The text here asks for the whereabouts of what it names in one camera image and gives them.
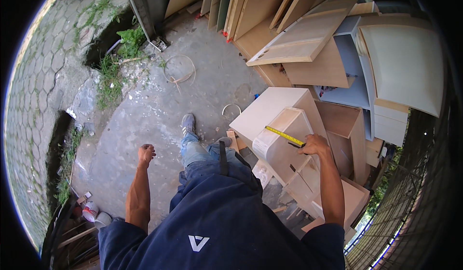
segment concrete floor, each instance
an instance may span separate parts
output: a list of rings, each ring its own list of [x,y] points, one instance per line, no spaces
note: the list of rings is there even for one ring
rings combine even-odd
[[[192,15],[177,19],[166,35],[172,42],[158,57],[187,55],[196,67],[196,77],[179,84],[166,81],[156,62],[149,62],[149,80],[139,80],[114,111],[97,144],[91,138],[82,140],[76,157],[72,186],[79,195],[90,191],[103,212],[125,216],[124,203],[137,165],[137,150],[144,143],[154,145],[157,156],[148,168],[151,192],[149,231],[157,227],[169,213],[169,203],[177,192],[180,163],[180,122],[184,114],[196,116],[196,131],[206,145],[226,136],[228,125],[239,114],[230,106],[244,110],[254,94],[267,85],[252,68],[247,67],[239,51],[213,30],[207,30],[206,18],[194,20]],[[176,79],[191,69],[185,57],[167,63],[166,75]],[[275,200],[281,187],[270,194]]]

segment person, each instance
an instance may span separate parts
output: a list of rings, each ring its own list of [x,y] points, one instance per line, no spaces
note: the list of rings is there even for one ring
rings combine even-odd
[[[326,139],[308,135],[299,154],[320,158],[325,224],[299,240],[262,202],[262,186],[240,155],[221,138],[203,148],[194,116],[182,120],[180,172],[170,213],[148,234],[147,169],[156,156],[138,150],[138,167],[125,204],[125,221],[99,232],[101,269],[344,269],[344,193]]]

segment jeans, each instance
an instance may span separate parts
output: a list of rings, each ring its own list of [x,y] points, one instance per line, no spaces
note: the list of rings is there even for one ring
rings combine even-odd
[[[239,167],[244,166],[239,159],[236,158],[236,151],[233,148],[225,148],[227,161]],[[188,165],[205,160],[218,160],[220,157],[220,145],[215,142],[208,145],[206,148],[199,143],[199,137],[194,133],[187,133],[181,141],[180,153],[182,155],[182,163],[185,169]]]

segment man's right hand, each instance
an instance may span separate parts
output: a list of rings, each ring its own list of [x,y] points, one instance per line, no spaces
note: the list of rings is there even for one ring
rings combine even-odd
[[[318,134],[309,134],[306,136],[306,145],[297,151],[299,154],[325,154],[331,151],[327,140]]]
[[[150,144],[144,144],[138,149],[138,165],[148,168],[150,161],[156,156],[154,153],[154,146]]]

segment right arm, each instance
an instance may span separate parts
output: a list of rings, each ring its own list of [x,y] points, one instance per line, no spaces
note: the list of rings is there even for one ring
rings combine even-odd
[[[344,191],[331,148],[318,134],[309,134],[306,138],[306,145],[298,153],[317,154],[320,158],[320,195],[325,223],[344,228]]]

